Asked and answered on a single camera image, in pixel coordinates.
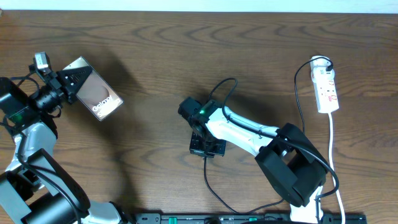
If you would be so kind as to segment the Galaxy S25 Ultra smartphone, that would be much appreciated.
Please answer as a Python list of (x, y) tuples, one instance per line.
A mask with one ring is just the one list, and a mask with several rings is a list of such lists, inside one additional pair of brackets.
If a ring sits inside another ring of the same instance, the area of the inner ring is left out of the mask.
[(111, 113), (115, 112), (124, 101), (85, 58), (77, 58), (63, 70), (83, 67), (89, 67), (91, 73), (76, 95), (93, 115), (99, 121), (102, 121)]

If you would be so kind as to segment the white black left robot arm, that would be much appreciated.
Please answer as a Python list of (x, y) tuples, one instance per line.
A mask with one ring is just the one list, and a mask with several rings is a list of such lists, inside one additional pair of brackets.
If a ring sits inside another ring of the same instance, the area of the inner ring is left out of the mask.
[(55, 72), (34, 63), (29, 69), (45, 83), (32, 95), (14, 78), (1, 78), (1, 126), (16, 145), (12, 162), (1, 174), (2, 208), (14, 223), (134, 223), (115, 203), (89, 200), (53, 158), (58, 133), (52, 112), (79, 99), (94, 68), (71, 65)]

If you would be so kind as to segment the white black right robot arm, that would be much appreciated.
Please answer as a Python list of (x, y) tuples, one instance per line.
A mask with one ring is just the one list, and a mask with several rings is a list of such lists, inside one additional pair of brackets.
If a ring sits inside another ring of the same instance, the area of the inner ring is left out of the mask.
[(318, 223), (326, 175), (334, 175), (325, 158), (301, 130), (253, 122), (215, 100), (204, 105), (188, 97), (178, 108), (192, 128), (189, 150), (204, 159), (222, 156), (230, 142), (254, 156), (272, 188), (290, 203), (293, 222)]

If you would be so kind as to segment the white power strip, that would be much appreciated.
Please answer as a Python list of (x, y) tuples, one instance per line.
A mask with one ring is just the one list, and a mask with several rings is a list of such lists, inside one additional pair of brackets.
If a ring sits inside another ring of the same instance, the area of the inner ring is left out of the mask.
[(318, 112), (327, 114), (338, 110), (334, 70), (326, 71), (325, 68), (317, 67), (313, 69), (311, 75)]

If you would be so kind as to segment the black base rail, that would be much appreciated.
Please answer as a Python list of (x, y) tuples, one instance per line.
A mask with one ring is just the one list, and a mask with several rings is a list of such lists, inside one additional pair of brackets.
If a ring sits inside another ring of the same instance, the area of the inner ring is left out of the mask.
[[(238, 224), (238, 223), (309, 223), (293, 222), (290, 220), (290, 215), (286, 213), (266, 213), (265, 215), (178, 215), (159, 213), (140, 213), (135, 214), (136, 223), (141, 224)], [(324, 214), (320, 223), (337, 224), (341, 223), (339, 215), (330, 213)], [(367, 224), (365, 215), (347, 215), (346, 222), (348, 224)]]

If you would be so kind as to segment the white USB wall charger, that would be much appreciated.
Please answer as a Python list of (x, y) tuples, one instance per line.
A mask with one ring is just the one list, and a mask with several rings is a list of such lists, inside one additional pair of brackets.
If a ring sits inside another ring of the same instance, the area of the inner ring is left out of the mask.
[(319, 73), (321, 75), (326, 75), (328, 78), (334, 78), (334, 64), (328, 57), (315, 55), (310, 60), (310, 68), (313, 74)]

